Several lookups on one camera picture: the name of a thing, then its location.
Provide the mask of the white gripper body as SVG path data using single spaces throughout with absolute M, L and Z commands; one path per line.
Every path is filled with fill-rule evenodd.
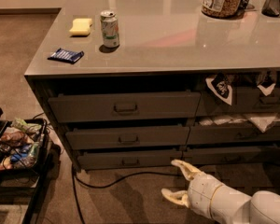
M 218 188 L 223 185 L 212 175 L 198 173 L 189 182 L 188 198 L 190 209 L 201 216 L 211 218 L 211 202 Z

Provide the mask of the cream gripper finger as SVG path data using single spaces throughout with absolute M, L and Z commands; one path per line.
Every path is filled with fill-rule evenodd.
M 161 194 L 166 200 L 171 203 L 190 208 L 188 192 L 186 190 L 172 192 L 169 189 L 162 189 Z
M 171 164 L 175 167 L 178 167 L 185 179 L 188 181 L 194 180 L 195 178 L 204 175 L 204 172 L 188 162 L 182 160 L 172 160 Z

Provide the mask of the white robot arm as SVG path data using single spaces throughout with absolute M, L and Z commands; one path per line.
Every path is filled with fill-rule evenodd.
M 172 160 L 189 182 L 187 190 L 162 189 L 162 196 L 219 224 L 280 224 L 280 195 L 266 190 L 252 196 L 233 189 L 188 162 Z

